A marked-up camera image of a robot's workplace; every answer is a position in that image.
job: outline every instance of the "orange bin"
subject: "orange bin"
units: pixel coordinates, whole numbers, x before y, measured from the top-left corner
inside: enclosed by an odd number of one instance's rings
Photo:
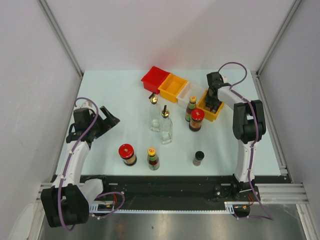
[[[216,111],[216,113],[213,113],[212,111],[208,111],[205,109],[205,97],[207,94],[207,91],[205,91],[205,93],[203,94],[203,96],[201,97],[200,101],[196,104],[196,107],[198,109],[202,109],[204,111],[204,118],[213,122],[214,120],[217,119],[219,112],[221,111],[221,109],[224,107],[225,103],[222,102],[222,104],[220,105],[220,107],[218,108],[218,111]]]
[[[187,80],[170,73],[158,88],[160,90],[160,96],[170,102],[176,103],[178,101],[178,94],[187,82]]]

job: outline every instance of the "white wall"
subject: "white wall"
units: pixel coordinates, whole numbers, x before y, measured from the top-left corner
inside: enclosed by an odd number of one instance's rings
[[[50,177],[79,78],[36,0],[0,2],[0,239]]]
[[[82,70],[256,70],[293,0],[48,0]]]
[[[320,224],[320,1],[302,3],[262,72],[289,170]]]

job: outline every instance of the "reflective floor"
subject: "reflective floor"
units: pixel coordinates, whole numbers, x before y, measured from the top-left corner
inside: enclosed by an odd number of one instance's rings
[[[275,221],[229,214],[119,213],[90,219],[73,232],[43,221],[39,240],[305,240],[296,205],[269,205]],[[262,214],[254,205],[251,214]]]

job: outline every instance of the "spice jar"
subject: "spice jar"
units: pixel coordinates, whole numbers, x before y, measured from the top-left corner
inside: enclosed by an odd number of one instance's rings
[[[134,148],[130,144],[121,145],[119,147],[119,155],[123,159],[124,164],[128,166],[132,166],[137,162]]]
[[[151,170],[157,170],[160,167],[159,157],[156,154],[156,150],[153,147],[148,149],[147,161]]]
[[[191,112],[191,120],[189,123],[189,129],[197,132],[201,129],[202,120],[205,117],[205,112],[202,109],[196,108]]]
[[[200,166],[202,159],[204,159],[204,157],[205,157],[205,154],[202,151],[197,151],[192,161],[193,165]]]
[[[197,106],[196,102],[197,102],[197,97],[191,96],[189,103],[188,103],[188,106],[186,107],[186,110],[185,110],[185,117],[184,118],[187,122],[190,122],[190,120],[191,120],[191,112],[193,109],[196,108],[196,106]]]

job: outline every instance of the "purple cable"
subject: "purple cable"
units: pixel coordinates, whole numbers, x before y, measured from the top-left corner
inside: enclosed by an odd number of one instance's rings
[[[243,64],[241,64],[241,63],[239,63],[239,62],[236,62],[236,61],[230,61],[230,62],[227,62],[227,63],[223,64],[223,65],[219,68],[218,72],[220,72],[220,70],[221,70],[225,65],[228,65],[228,64],[236,64],[236,65],[239,65],[239,66],[243,67],[243,69],[244,69],[244,77],[243,77],[240,81],[236,82],[235,84],[232,84],[232,85],[230,86],[230,90],[231,90],[235,85],[238,85],[238,84],[242,83],[242,82],[246,79],[246,77],[247,77],[247,75],[248,75],[248,70],[247,70],[247,68],[246,68]]]
[[[115,211],[118,211],[118,210],[123,206],[123,204],[125,203],[125,195],[123,195],[123,194],[122,194],[121,192],[119,192],[119,191],[111,191],[111,192],[102,193],[102,194],[98,195],[96,198],[98,199],[98,198],[101,198],[101,197],[103,197],[103,196],[107,196],[107,195],[111,195],[111,194],[119,194],[119,195],[122,196],[122,202],[121,202],[120,206],[118,206],[116,209],[112,210],[111,212],[109,212],[109,213],[108,213],[107,215],[105,215],[105,216],[94,216],[94,217],[97,217],[97,218],[99,218],[99,219],[105,219],[105,218],[109,217],[110,215],[114,214]]]
[[[97,107],[97,105],[92,101],[90,100],[89,98],[86,98],[86,97],[78,97],[75,101],[74,101],[74,106],[76,107],[77,106],[77,101],[78,100],[86,100],[90,103],[92,103],[95,107],[95,110],[96,110],[96,113],[95,113],[95,116],[94,116],[94,119],[92,121],[92,123],[89,125],[89,127],[82,133],[82,135],[79,137],[79,139],[75,142],[75,144],[73,145],[72,149],[71,149],[71,152],[73,153],[74,150],[76,149],[77,145],[79,144],[79,142],[81,141],[81,139],[89,132],[89,130],[92,128],[92,126],[95,124],[97,118],[98,118],[98,114],[99,114],[99,109]],[[66,160],[66,163],[65,163],[65,166],[64,166],[64,169],[63,169],[63,177],[66,176],[66,173],[67,173],[67,170],[68,170],[68,165],[69,165],[69,162],[70,162],[70,159],[71,159],[71,156],[73,155],[72,153],[69,153],[69,156]],[[63,215],[62,215],[62,208],[61,208],[61,191],[62,191],[62,185],[64,183],[64,179],[61,178],[60,179],[60,184],[59,184],[59,188],[58,188],[58,213],[59,213],[59,219],[60,219],[60,222],[61,222],[61,225],[62,227],[68,231],[68,232],[71,232],[75,225],[73,225],[70,229],[67,228],[66,224],[65,224],[65,221],[64,221],[64,218],[63,218]]]
[[[250,107],[250,110],[251,110],[251,113],[252,113],[252,117],[253,117],[253,121],[254,121],[254,126],[255,126],[255,140],[253,141],[252,145],[251,145],[251,151],[250,151],[250,162],[249,162],[249,169],[248,169],[248,181],[249,181],[249,184],[250,184],[250,188],[252,190],[252,193],[255,197],[255,199],[257,200],[257,202],[259,203],[260,207],[264,210],[265,214],[267,214],[268,216],[262,216],[262,215],[252,215],[252,216],[247,216],[247,217],[238,217],[236,214],[234,214],[234,216],[237,218],[237,219],[253,219],[253,218],[263,218],[263,219],[269,219],[269,220],[274,220],[274,217],[271,215],[271,213],[267,210],[266,206],[264,206],[262,204],[262,202],[260,201],[260,199],[258,198],[257,194],[256,194],[256,191],[251,183],[251,179],[250,179],[250,174],[251,174],[251,168],[252,168],[252,165],[253,165],[253,162],[254,162],[254,145],[256,144],[256,142],[258,141],[259,139],[259,128],[258,128],[258,122],[257,122],[257,116],[255,114],[255,110],[254,110],[254,107],[252,106],[251,102],[244,98],[241,94],[239,94],[238,92],[236,92],[235,90],[232,90],[231,88],[241,82],[243,82],[245,80],[245,78],[247,77],[247,69],[244,65],[242,65],[241,63],[238,63],[238,62],[227,62],[225,63],[224,65],[222,65],[218,72],[227,64],[237,64],[237,65],[240,65],[244,68],[245,70],[245,76],[244,78],[239,81],[239,82],[236,82],[235,84],[231,85],[229,90],[235,94],[237,97],[239,97],[241,100],[244,100],[245,102],[248,103],[249,107]]]

